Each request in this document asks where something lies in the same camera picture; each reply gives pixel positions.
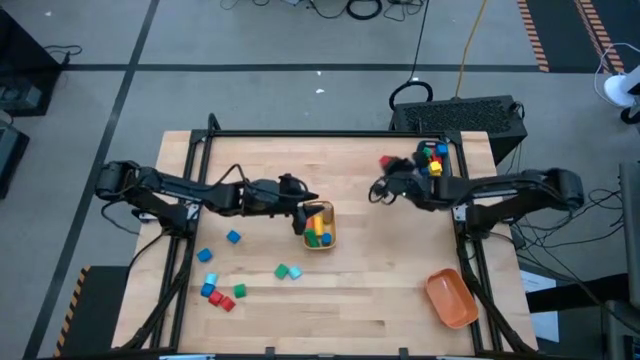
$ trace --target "blue block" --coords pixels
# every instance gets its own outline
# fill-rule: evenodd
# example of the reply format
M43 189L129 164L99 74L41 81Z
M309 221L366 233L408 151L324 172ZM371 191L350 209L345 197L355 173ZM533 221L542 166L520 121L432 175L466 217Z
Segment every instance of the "blue block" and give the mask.
M207 276L204 278L205 284L211 284L215 286L217 282L218 282L218 274L208 273Z
M213 254L211 253L211 251L209 251L209 249L204 248L200 250L196 256L198 257L198 260L200 260L200 262L207 262L211 260Z
M447 145L445 144L438 144L436 145L436 156L447 156L447 154L449 153L449 149L447 148Z
M204 297L209 297L211 296L211 294L213 294L213 290L215 289L216 287L212 284L204 284L202 285L202 289L200 290L200 295Z
M302 275L302 270L300 270L299 267L294 266L294 267L289 268L289 276L291 276L291 278L293 280L299 278L300 275Z
M329 246L329 245L331 245L331 234L329 233L322 234L322 246Z
M231 241L234 244L240 241L240 238L241 238L240 234L238 234L234 230L229 231L229 233L227 234L227 239L229 239L229 241Z

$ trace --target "white object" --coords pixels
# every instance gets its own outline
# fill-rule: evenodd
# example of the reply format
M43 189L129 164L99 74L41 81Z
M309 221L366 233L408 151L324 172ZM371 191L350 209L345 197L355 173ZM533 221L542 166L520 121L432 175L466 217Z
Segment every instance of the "white object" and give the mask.
M609 51L611 51L611 49L613 49L615 46L626 46L626 47L628 47L629 49L631 49L631 50L633 50L633 51L635 51L635 52L640 53L640 49L636 48L636 47L635 47L635 46L633 46L633 45L627 44L627 43L613 43L613 44L609 45L609 47L607 47L607 49L604 51L604 53L602 54L602 56L600 56L600 65L598 65L598 69L596 69L596 72L593 74L593 90L596 92L596 94L598 94L598 96L600 96L600 98L601 98L602 100L604 100L604 101L608 102L609 104L611 104L611 105L613 105L613 106L622 106L622 105L618 105L615 101L612 101L612 100L610 100L609 98L607 98L607 97L603 96L603 95L600 93L600 91L598 91L598 73L599 73L599 72L600 72L600 70L602 69L602 65L603 65L603 63L604 63L604 58L607 56L607 54L609 53ZM638 68L636 68L635 70L633 70L631 73L633 74L633 73L634 73L634 72L636 72L637 70L638 70ZM631 82L634 78L635 78L635 75L634 75L634 77L627 79L627 80L626 80L626 82ZM622 79L613 80L613 82L611 82L611 83L608 85L610 88L612 88L611 90L609 90L609 91L612 91L612 96L617 96L617 95L618 95L619 90L613 90L613 88L615 88L615 86L616 86L616 85L618 85L618 82L619 82L620 80L622 80Z
M629 107L633 105L633 95L624 91L622 86L628 77L629 75L614 75L604 82L604 94L617 106Z
M532 274L520 270L520 277L524 285L525 292L533 292L556 287L556 281L544 276ZM560 332L558 330L558 312L531 314L533 330L536 337L553 342L560 342Z

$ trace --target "white paper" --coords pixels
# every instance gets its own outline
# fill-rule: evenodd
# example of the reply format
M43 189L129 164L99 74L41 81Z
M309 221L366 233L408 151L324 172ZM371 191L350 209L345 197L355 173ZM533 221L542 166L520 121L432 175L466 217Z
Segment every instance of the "white paper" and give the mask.
M556 287L556 281L544 276L532 274L520 270L520 277L524 285L525 292L532 292ZM560 342L560 333L558 329L558 312L550 311L546 313L531 314L533 322L533 330L536 337Z

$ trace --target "red block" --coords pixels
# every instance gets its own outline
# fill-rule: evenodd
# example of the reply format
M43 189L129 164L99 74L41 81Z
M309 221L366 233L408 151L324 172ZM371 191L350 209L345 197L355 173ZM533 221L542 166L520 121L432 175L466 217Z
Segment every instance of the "red block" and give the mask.
M393 159L391 156L384 155L378 162L380 162L380 166L384 169L391 162L391 159Z
M224 295L222 295L221 292L219 292L218 290L213 290L211 296L209 296L209 303L211 303L213 306L218 306L223 298Z
M220 306L227 310L227 312L231 311L231 309L233 309L234 306L236 306L236 303L233 302L233 300L231 300L230 298L224 298L222 299L222 301L220 302Z

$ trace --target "black mat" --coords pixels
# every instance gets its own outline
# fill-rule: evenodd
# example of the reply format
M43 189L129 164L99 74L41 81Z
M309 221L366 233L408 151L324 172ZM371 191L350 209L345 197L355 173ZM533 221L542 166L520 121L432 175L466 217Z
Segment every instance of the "black mat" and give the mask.
M640 18L637 0L526 0L540 39L549 72L593 73L600 55L610 43L628 42L640 46L640 32L634 25ZM625 71L640 64L640 55L616 48ZM607 58L611 72L621 69Z
M125 266L83 269L65 315L56 356L105 353L118 322L125 289Z

